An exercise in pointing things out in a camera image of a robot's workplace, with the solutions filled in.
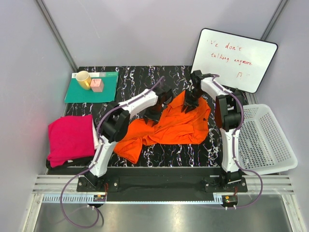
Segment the orange t shirt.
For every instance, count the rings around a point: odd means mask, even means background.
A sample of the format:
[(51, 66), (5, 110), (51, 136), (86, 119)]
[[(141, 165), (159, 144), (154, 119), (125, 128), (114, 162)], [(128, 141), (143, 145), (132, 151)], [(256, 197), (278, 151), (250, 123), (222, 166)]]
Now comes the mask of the orange t shirt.
[(133, 120), (124, 139), (115, 146), (114, 153), (136, 164), (144, 145), (202, 143), (209, 132), (211, 108), (205, 99), (200, 98), (198, 107), (185, 113), (182, 112), (183, 102), (184, 92), (168, 104), (156, 125), (146, 123), (144, 119)]

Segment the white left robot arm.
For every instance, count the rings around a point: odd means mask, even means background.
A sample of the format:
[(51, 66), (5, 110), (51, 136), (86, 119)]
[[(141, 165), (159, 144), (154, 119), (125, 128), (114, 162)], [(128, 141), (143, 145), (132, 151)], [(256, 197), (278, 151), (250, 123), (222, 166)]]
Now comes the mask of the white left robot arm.
[(163, 113), (163, 108), (173, 100), (173, 92), (169, 87), (152, 87), (141, 94), (123, 102), (110, 102), (105, 115), (97, 127), (98, 148), (94, 158), (84, 174), (87, 185), (93, 191), (100, 191), (104, 187), (102, 178), (108, 167), (108, 162), (118, 142), (126, 136), (130, 119), (140, 112), (144, 112), (145, 123), (156, 125)]

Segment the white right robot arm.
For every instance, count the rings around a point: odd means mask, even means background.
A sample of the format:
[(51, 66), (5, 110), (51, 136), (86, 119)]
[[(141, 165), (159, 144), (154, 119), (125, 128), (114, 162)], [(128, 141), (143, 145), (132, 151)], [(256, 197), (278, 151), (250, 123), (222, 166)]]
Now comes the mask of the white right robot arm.
[(193, 88), (185, 91), (182, 111), (188, 113), (199, 106), (198, 100), (207, 93), (215, 100), (215, 123), (220, 129), (223, 142), (223, 157), (219, 186), (223, 191), (231, 191), (241, 182), (239, 164), (239, 133), (244, 121), (243, 98), (237, 89), (232, 92), (215, 78), (217, 74), (203, 74), (200, 70), (191, 73)]

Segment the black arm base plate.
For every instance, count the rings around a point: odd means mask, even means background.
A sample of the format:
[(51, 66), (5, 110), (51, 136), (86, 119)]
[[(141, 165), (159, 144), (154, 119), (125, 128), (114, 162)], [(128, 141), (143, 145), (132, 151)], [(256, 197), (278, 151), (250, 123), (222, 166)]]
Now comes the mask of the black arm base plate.
[(220, 186), (218, 167), (109, 167), (93, 187), (84, 176), (79, 177), (78, 192), (107, 191), (107, 201), (125, 203), (203, 203), (215, 199), (213, 194), (246, 193), (245, 178), (235, 186)]

